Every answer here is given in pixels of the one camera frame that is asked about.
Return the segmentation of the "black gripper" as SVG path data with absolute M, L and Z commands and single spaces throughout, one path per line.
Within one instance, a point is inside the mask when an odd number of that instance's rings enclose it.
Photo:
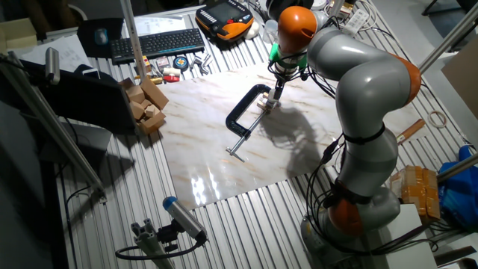
M 276 78 L 277 78 L 277 82 L 275 86 L 275 92 L 273 94 L 273 99 L 277 101 L 282 98 L 284 87 L 288 80 L 282 76 L 277 76 Z

